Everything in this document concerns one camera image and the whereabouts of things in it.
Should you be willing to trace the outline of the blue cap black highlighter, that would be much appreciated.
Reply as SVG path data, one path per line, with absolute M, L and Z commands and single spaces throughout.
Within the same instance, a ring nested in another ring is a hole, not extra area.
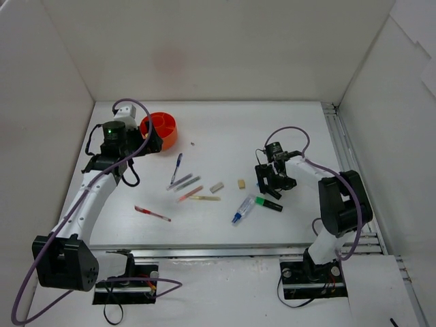
M 269 189 L 267 191 L 267 193 L 269 195 L 271 195 L 273 198 L 275 198 L 276 200 L 280 200 L 281 199 L 281 194 L 278 191 L 274 190 L 274 189 Z

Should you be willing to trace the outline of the green cap black highlighter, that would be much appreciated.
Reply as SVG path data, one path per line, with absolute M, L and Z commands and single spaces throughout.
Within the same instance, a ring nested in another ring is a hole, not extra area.
M 283 207 L 280 204 L 277 204 L 275 202 L 272 202 L 270 200 L 267 200 L 265 198 L 261 198 L 261 197 L 256 197 L 255 198 L 255 203 L 259 206 L 265 207 L 265 208 L 269 208 L 273 211 L 276 212 L 282 212 L 283 211 Z

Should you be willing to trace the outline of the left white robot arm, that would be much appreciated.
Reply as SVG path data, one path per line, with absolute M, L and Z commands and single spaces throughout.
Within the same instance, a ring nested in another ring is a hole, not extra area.
M 37 236 L 32 253 L 43 287 L 88 292 L 113 278 L 119 285 L 134 282 L 134 257 L 128 250 L 94 254 L 89 242 L 95 223 L 111 193 L 132 167 L 134 157 L 161 151 L 163 140 L 153 124 L 142 134 L 133 119 L 102 124 L 100 152 L 91 154 L 82 170 L 82 185 L 68 212 L 47 236 Z

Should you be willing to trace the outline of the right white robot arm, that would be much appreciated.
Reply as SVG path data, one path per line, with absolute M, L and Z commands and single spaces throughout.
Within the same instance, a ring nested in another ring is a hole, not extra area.
M 300 151 L 284 151 L 279 142 L 262 150 L 267 158 L 255 166 L 260 193 L 275 199 L 281 191 L 304 184 L 318 192 L 323 228 L 303 253 L 303 276 L 316 281 L 334 262 L 347 260 L 354 252 L 363 226 L 373 211 L 362 179 L 354 170 L 335 172 L 307 159 Z

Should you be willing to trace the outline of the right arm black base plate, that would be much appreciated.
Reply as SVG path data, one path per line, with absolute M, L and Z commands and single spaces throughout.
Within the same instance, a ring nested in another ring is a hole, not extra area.
M 347 288 L 339 263 L 334 260 L 311 270 L 303 261 L 280 262 L 279 295 L 284 300 L 347 298 Z

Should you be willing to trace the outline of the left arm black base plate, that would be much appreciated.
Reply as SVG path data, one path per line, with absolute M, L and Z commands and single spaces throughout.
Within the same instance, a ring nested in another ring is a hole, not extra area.
M 130 270 L 130 276 L 157 278 L 157 263 L 138 264 Z M 100 282 L 95 286 L 92 305 L 148 305 L 155 304 L 156 281 Z

